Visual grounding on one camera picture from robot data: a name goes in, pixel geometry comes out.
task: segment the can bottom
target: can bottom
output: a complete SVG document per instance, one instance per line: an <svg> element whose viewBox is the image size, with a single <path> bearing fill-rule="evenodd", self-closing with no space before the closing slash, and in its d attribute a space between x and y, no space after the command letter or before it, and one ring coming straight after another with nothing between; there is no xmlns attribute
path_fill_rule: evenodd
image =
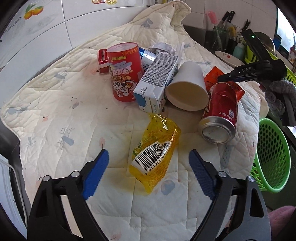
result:
<svg viewBox="0 0 296 241"><path fill-rule="evenodd" d="M235 127L227 119L219 116L208 116L199 122L201 134L208 142L224 144L235 137Z"/></svg>

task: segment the blue container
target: blue container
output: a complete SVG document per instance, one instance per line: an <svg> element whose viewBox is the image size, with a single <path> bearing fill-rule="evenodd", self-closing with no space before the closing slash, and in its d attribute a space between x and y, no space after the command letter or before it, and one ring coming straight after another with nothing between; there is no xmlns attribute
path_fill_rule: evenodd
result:
<svg viewBox="0 0 296 241"><path fill-rule="evenodd" d="M235 46L234 51L233 51L233 56L238 58L240 61L244 61L244 45L238 43L237 46Z"/></svg>
<svg viewBox="0 0 296 241"><path fill-rule="evenodd" d="M276 50L279 49L280 45L281 45L281 37L279 35L275 34L274 35L274 46L275 46Z"/></svg>

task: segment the yellow plastic package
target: yellow plastic package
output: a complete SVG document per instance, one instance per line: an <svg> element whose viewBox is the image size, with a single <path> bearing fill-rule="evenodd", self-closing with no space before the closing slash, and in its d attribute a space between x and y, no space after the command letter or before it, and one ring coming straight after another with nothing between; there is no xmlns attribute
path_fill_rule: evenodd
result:
<svg viewBox="0 0 296 241"><path fill-rule="evenodd" d="M156 114L150 114L150 118L129 166L130 173L144 185L147 193L165 176L181 134L171 119Z"/></svg>

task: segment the gray cloth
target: gray cloth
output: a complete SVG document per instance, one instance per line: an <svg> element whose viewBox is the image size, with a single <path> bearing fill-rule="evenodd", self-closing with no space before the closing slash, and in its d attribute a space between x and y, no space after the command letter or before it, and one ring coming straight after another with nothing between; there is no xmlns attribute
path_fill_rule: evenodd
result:
<svg viewBox="0 0 296 241"><path fill-rule="evenodd" d="M291 99L294 114L296 114L296 87L292 82L279 80L271 82L269 90L265 92L265 99L274 116L281 116L285 112L284 104L276 98L274 93L288 94Z"/></svg>

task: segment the red cylindrical can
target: red cylindrical can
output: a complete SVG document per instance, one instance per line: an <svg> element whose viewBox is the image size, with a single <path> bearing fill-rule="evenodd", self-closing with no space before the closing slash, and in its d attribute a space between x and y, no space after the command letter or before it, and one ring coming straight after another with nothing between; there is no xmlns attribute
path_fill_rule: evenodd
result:
<svg viewBox="0 0 296 241"><path fill-rule="evenodd" d="M209 142L223 144L231 141L236 132L237 96L227 83L213 85L210 101L205 108L199 127L202 136Z"/></svg>
<svg viewBox="0 0 296 241"><path fill-rule="evenodd" d="M123 102L134 101L133 90L143 76L139 47L121 43L107 49L114 97Z"/></svg>

